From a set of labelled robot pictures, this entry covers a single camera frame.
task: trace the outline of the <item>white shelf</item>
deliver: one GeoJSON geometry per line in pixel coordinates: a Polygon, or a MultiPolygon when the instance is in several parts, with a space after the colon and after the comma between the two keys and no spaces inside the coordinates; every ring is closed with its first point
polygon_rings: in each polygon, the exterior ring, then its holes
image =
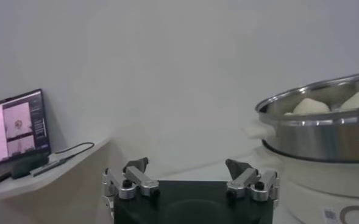
{"type": "MultiPolygon", "coordinates": [[[[99,149],[103,148],[103,146],[106,145],[106,143],[109,142],[109,138],[95,142],[95,146],[86,152],[81,153],[80,155],[75,156],[74,158],[70,159],[67,163],[58,166],[46,173],[43,173],[39,176],[33,177],[33,176],[26,176],[17,180],[13,180],[11,178],[4,180],[0,183],[0,200],[14,197],[20,194],[25,194],[28,192],[36,191],[40,188],[43,188],[53,181],[57,180],[59,177],[67,173],[69,170],[71,170],[73,167],[81,163],[83,160],[85,160],[87,157],[92,155],[94,152],[98,151],[99,149]]],[[[76,153],[75,150],[71,150],[69,153],[76,153]]]]}

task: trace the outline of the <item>monitor screen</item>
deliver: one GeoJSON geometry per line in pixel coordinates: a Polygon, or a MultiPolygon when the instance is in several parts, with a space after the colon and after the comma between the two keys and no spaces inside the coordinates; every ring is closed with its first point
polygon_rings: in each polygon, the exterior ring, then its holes
{"type": "Polygon", "coordinates": [[[50,150],[41,90],[0,102],[0,162],[50,150]]]}

